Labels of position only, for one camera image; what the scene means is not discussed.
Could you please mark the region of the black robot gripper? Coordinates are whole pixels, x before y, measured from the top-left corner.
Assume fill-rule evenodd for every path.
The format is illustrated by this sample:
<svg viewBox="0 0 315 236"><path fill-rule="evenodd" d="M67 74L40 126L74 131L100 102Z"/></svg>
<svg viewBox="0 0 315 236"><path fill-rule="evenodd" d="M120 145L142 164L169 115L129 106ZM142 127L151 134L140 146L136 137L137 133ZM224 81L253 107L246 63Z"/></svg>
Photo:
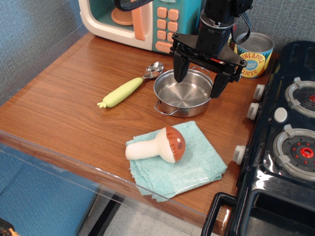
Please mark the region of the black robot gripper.
<svg viewBox="0 0 315 236"><path fill-rule="evenodd" d="M238 81L246 61L234 53L228 38L235 18L246 13L235 11L202 11L197 35L174 33L170 54L173 57L174 79L181 83L189 64L194 63L217 73L211 98L218 98L229 82Z"/></svg>

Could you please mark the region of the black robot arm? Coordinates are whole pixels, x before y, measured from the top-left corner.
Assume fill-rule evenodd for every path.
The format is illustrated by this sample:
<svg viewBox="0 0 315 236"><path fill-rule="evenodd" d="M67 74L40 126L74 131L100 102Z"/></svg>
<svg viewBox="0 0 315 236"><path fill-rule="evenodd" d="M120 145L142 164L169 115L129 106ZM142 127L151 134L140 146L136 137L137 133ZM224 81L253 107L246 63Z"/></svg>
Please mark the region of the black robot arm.
<svg viewBox="0 0 315 236"><path fill-rule="evenodd" d="M233 27L242 17L251 27L246 11L252 8L251 0L208 0L200 13L200 27L197 35L173 34L170 53L173 57L174 79L181 83L191 63L216 73L211 98L218 98L228 83L239 81L245 59L229 46L231 38L235 44L245 42L250 32L237 41Z"/></svg>

